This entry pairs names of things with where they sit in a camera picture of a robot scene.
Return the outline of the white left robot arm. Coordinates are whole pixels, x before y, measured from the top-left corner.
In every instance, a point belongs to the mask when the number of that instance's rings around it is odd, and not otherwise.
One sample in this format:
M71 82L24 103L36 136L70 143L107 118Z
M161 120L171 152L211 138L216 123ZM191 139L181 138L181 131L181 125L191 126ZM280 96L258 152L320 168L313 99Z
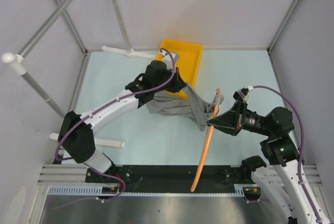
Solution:
M138 109L153 100L160 91L179 92L186 86L175 62L168 68L163 61L153 60L144 73L125 86L113 99L85 113L68 112L58 136L58 146L63 147L78 164L85 164L104 182L115 177L113 161L96 149L94 135L114 119Z

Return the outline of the orange wire hanger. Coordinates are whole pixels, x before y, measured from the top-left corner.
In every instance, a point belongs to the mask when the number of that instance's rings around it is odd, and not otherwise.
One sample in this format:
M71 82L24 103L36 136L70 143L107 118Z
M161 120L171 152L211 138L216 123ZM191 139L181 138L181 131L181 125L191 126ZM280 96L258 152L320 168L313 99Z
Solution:
M200 176L202 173L202 170L204 168L204 164L205 164L205 160L206 160L206 156L210 147L210 143L211 143L211 139L212 139L212 135L213 135L213 126L208 127L207 132L206 132L206 137L205 137L205 141L202 147L202 151L201 151L201 156L200 156L200 161L197 167L197 171L196 171L196 175L195 178L193 180L192 186L190 188L190 191L193 193L199 183L200 180Z

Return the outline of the aluminium frame rail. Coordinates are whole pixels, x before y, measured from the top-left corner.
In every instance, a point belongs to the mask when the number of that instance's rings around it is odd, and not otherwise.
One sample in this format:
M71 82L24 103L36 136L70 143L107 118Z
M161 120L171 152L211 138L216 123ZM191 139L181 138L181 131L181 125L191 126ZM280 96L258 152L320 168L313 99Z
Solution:
M87 168L79 164L45 164L42 167L40 185L83 185Z

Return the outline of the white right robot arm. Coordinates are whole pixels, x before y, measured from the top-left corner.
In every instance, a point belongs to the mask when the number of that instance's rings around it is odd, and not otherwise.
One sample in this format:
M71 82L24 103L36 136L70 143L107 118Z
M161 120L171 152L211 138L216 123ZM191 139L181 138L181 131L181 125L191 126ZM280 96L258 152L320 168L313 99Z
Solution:
M261 116L236 101L208 125L231 136L242 130L266 136L260 142L265 160L260 156L244 159L241 178L257 184L286 223L330 223L300 166L301 154L289 136L294 129L292 120L292 112L286 108L276 107Z

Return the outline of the white clothes rack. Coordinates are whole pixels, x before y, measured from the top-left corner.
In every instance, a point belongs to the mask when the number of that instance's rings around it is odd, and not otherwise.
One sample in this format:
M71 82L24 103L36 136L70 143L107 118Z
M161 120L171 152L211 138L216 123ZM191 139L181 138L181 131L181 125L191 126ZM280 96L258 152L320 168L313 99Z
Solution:
M155 44L151 33L135 29L144 23L140 9L150 0L118 0L133 46ZM1 0L1 53L18 53L55 10L52 0ZM74 0L69 12L89 48L103 44L120 46L121 33L111 0ZM62 108L74 88L83 55L63 19L58 19L26 58L33 78ZM1 64L1 151L48 148L47 134L60 124L60 116L6 64Z

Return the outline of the grey tank top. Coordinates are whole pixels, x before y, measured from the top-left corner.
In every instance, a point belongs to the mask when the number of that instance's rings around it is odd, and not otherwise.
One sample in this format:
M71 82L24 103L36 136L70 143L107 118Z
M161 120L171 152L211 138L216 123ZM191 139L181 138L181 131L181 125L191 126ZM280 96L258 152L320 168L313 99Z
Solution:
M187 83L182 89L187 98L176 97L165 91L154 95L152 101L146 104L148 111L162 116L183 116L194 122L201 131L207 128L207 122L212 118L215 106L220 106L224 96L217 94L212 102L207 102L199 96L195 89Z

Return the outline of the yellow plastic tray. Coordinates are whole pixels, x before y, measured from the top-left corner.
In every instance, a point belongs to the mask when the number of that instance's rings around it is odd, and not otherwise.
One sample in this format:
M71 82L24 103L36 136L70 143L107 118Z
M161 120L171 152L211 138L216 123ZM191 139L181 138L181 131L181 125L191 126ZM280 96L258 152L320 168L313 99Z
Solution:
M203 45L179 40L164 39L161 48L175 52L179 55L176 67L179 69L181 78L193 88L196 84L197 73L203 52Z

